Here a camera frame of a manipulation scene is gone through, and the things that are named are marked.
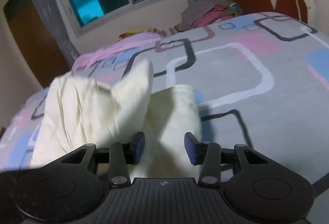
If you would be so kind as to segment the white puffer jacket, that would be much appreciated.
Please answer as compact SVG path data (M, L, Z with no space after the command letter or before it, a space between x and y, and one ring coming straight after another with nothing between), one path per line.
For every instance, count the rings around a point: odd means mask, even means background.
M82 145L107 148L143 132L146 144L131 177L197 178L184 147L187 132L201 136L194 90L176 85L152 92L153 65L142 60L121 81L104 82L65 74L55 78L30 167L42 167Z

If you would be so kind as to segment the yellow patterned pillow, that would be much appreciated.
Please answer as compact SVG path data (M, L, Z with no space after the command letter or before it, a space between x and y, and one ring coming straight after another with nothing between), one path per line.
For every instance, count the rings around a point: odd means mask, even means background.
M134 35L137 35L137 34L141 34L141 33L160 34L158 29L149 27L149 28L133 30L133 31L128 31L128 32L122 33L118 36L118 41L123 40L127 37L131 37L131 36L134 36Z

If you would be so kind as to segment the patterned bed sheet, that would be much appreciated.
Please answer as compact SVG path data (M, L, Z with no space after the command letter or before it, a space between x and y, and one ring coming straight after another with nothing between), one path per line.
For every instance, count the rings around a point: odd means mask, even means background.
M262 12L173 35L98 61L76 76L114 84L143 59L154 93L193 88L202 140L243 143L328 189L328 36Z

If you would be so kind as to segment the left grey curtain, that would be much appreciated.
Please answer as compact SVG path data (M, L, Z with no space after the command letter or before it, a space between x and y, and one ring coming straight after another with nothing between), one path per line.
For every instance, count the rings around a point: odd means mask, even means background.
M32 0L46 29L57 43L69 68L73 67L79 53L71 43L56 0Z

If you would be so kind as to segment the pink blanket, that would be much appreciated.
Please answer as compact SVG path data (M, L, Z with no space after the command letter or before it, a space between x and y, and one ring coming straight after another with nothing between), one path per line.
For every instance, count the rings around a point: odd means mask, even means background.
M163 38L164 36L158 32L140 32L132 34L131 36L123 38L116 43L104 46L97 51L82 54L75 60L71 72L74 74L77 71L93 66L98 61L116 56L117 54L130 49L141 47L149 43L154 43Z

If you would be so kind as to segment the brown wooden door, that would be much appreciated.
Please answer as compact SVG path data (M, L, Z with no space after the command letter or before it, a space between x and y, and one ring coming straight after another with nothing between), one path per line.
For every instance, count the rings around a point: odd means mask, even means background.
M69 71L65 57L32 0L9 0L3 12L22 56L42 87Z

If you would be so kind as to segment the stack of folded clothes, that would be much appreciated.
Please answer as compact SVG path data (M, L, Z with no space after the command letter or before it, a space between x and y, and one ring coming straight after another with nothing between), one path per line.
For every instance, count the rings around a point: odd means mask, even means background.
M184 32L242 15L243 10L233 0L197 0L181 13L175 30Z

